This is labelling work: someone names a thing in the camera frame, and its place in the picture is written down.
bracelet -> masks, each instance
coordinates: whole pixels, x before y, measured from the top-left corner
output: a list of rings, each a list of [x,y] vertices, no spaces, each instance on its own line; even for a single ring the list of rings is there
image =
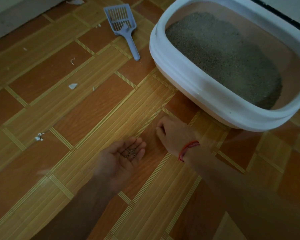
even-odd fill
[[[185,153],[187,152],[188,148],[192,148],[195,146],[200,146],[199,141],[193,140],[193,141],[190,141],[189,143],[187,143],[180,151],[178,160],[184,162],[183,157],[184,157]]]

scoop handle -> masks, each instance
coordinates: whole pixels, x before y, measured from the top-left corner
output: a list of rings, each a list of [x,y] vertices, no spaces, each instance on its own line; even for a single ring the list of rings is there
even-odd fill
[[[135,43],[134,43],[132,37],[131,37],[131,36],[130,36],[130,37],[126,37],[126,40],[127,40],[127,42],[128,42],[128,46],[129,46],[129,48],[130,48],[130,50],[131,50],[131,53],[132,53],[132,55],[133,55],[133,58],[134,58],[136,61],[140,60],[139,52],[138,52],[138,50],[137,50],[137,48],[136,48],[136,45],[135,45]]]

orange floor tile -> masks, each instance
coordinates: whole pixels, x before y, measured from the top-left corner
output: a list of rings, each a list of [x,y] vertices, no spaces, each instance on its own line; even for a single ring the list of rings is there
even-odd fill
[[[130,135],[147,142],[145,157],[88,239],[245,239],[201,178],[156,137],[165,115],[192,126],[218,159],[300,206],[300,110],[272,131],[230,129],[157,70],[149,37],[174,1],[64,2],[0,39],[0,239],[31,238],[91,177],[92,156]],[[138,62],[103,12],[123,2],[137,23]]]

blue plastic scoop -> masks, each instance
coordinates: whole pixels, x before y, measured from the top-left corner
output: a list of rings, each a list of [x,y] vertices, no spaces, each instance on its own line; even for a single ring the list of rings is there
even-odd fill
[[[105,7],[104,12],[114,34],[123,36],[128,42],[133,58],[135,60],[140,60],[139,52],[131,36],[131,33],[136,29],[137,24],[129,4]]]

tile floor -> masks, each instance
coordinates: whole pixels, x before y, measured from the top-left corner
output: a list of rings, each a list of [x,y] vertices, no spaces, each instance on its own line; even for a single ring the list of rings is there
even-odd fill
[[[137,22],[138,62],[103,12],[122,2]],[[146,155],[89,239],[245,239],[200,177],[158,141],[154,128],[167,114],[191,125],[218,159],[300,206],[300,110],[272,131],[234,130],[174,88],[148,48],[173,2],[61,3],[0,39],[0,239],[31,238],[89,179],[92,155],[129,135],[147,142]]]

